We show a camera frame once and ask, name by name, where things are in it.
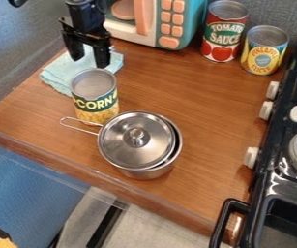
toy microwave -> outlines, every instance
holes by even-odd
[[[104,27],[113,37],[180,50],[204,20],[207,0],[106,0]]]

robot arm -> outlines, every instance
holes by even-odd
[[[19,8],[27,0],[9,0],[10,4]],[[96,65],[105,68],[110,64],[110,33],[104,29],[104,0],[66,0],[70,17],[61,17],[64,43],[74,61],[82,58],[83,44],[94,50]]]

tomato sauce can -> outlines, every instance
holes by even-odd
[[[241,65],[256,75],[271,75],[281,65],[289,36],[278,27],[261,25],[250,29],[241,56]]]
[[[222,0],[209,5],[202,54],[214,62],[228,62],[238,53],[248,10],[238,2]]]

tin can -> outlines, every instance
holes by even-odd
[[[261,25],[248,31],[241,65],[256,75],[271,75],[281,65],[289,36],[278,27]]]
[[[248,20],[245,6],[235,1],[217,1],[209,5],[202,54],[215,62],[234,59]]]
[[[104,124],[119,112],[117,79],[105,69],[79,73],[71,81],[76,117]]]

toy stove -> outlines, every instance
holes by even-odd
[[[235,247],[297,247],[297,48],[282,82],[272,81],[260,118],[269,121],[262,148],[250,147],[251,202],[227,200],[211,238],[219,247],[231,213],[244,215]]]

